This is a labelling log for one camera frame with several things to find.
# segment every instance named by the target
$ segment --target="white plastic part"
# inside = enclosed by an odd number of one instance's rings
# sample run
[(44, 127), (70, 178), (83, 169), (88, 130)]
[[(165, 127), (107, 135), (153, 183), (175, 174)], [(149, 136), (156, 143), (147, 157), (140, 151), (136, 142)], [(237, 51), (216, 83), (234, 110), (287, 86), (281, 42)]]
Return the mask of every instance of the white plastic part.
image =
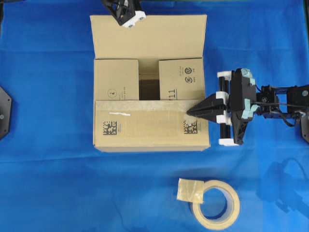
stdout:
[(146, 14), (144, 11), (136, 11), (135, 16), (132, 17), (129, 21), (125, 22), (122, 26), (125, 28), (131, 28), (135, 26), (138, 21), (141, 21), (146, 18)]
[(221, 124), (221, 123), (225, 123), (229, 126), (232, 126), (232, 121), (231, 121), (231, 117), (230, 115), (226, 112), (226, 110), (223, 111), (223, 115), (217, 115), (217, 123)]
[[(229, 94), (227, 92), (218, 91), (216, 92), (216, 99), (223, 99), (223, 104), (226, 105), (228, 101)], [(223, 115), (217, 115), (217, 123), (225, 123), (227, 125), (232, 125), (231, 117), (226, 110), (223, 111)]]
[(216, 99), (223, 99), (223, 104), (226, 105), (229, 94), (227, 92), (218, 91), (216, 92)]
[[(201, 211), (203, 195), (210, 189), (221, 191), (226, 199), (226, 211), (217, 219), (207, 219)], [(225, 182), (218, 180), (198, 181), (179, 179), (177, 199), (191, 202), (191, 209), (198, 222), (209, 230), (224, 230), (238, 218), (240, 201), (235, 190)]]
[(219, 144), (223, 146), (238, 146), (234, 143), (234, 139), (219, 139)]
[(217, 72), (217, 77), (224, 77), (226, 81), (230, 81), (232, 79), (232, 71)]

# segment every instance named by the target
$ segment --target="tape piece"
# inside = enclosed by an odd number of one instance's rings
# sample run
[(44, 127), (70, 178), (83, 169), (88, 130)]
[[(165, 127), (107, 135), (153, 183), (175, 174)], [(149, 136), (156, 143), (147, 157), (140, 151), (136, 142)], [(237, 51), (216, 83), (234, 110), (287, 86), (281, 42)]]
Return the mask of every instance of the tape piece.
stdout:
[[(217, 219), (207, 219), (203, 215), (201, 211), (200, 204), (191, 201), (192, 199), (195, 201), (197, 198), (196, 196), (204, 195), (204, 193), (210, 189), (217, 189), (221, 191), (225, 198), (226, 198), (226, 211), (223, 215)], [(198, 220), (198, 222), (204, 226), (206, 229), (210, 230), (224, 230), (231, 226), (236, 219), (238, 218), (239, 211), (240, 211), (240, 201), (237, 193), (235, 190), (225, 182), (218, 181), (218, 180), (211, 180), (211, 181), (196, 181), (196, 180), (184, 180), (179, 179), (178, 182), (178, 193), (182, 193), (182, 201), (191, 202), (191, 209)]]
[(177, 199), (203, 204), (204, 181), (179, 179)]

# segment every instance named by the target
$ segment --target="robotic arm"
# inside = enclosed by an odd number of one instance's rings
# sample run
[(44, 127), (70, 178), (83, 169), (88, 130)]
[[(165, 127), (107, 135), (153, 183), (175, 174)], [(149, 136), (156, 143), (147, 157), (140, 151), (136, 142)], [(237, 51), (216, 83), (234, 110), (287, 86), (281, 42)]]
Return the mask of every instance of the robotic arm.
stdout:
[[(242, 145), (247, 125), (254, 114), (264, 118), (280, 118), (290, 127), (300, 123), (302, 136), (309, 143), (309, 85), (282, 88), (262, 86), (259, 90), (248, 69), (219, 72), (218, 78), (220, 91), (192, 107), (187, 114), (220, 124), (219, 144)], [(279, 94), (286, 94), (287, 103), (279, 102)], [(287, 112), (282, 112), (280, 105), (286, 105)], [(295, 123), (288, 122), (289, 118), (294, 119)]]
[(9, 132), (11, 97), (0, 87), (0, 140)]
[(136, 22), (146, 18), (140, 0), (101, 0), (120, 26), (131, 28)]

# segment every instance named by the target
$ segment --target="blue tablecloth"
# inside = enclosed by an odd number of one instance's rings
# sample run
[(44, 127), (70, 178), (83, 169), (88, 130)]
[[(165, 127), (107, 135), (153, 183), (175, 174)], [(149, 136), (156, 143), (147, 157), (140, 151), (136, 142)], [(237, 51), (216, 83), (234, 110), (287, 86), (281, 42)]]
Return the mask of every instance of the blue tablecloth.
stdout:
[[(216, 72), (247, 67), (257, 84), (309, 84), (302, 0), (143, 2), (151, 14), (207, 14), (206, 92)], [(13, 98), (0, 141), (2, 232), (199, 232), (178, 178), (218, 179), (239, 194), (227, 232), (309, 230), (309, 146), (300, 129), (255, 117), (245, 144), (204, 152), (106, 154), (92, 145), (93, 42), (99, 0), (5, 5), (0, 86)], [(220, 207), (217, 198), (208, 202)]]

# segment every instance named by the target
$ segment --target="cardboard box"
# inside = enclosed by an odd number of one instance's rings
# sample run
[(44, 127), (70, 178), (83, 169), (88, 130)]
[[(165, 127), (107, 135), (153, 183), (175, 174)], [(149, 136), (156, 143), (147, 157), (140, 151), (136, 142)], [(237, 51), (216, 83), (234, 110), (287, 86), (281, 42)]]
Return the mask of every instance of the cardboard box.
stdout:
[(203, 150), (209, 146), (208, 122), (186, 114), (198, 102), (97, 101), (96, 147), (109, 152)]
[(205, 98), (203, 58), (159, 61), (160, 99)]
[[(148, 15), (136, 27), (127, 29), (111, 16), (91, 16), (95, 63), (137, 59), (139, 67), (140, 101), (94, 99), (97, 149), (185, 151), (210, 146), (208, 122), (185, 113), (200, 100), (159, 101), (159, 60), (202, 58), (206, 18), (206, 15)], [(122, 74), (125, 69), (120, 63), (117, 66)]]
[(94, 76), (94, 102), (140, 97), (137, 59), (96, 59)]

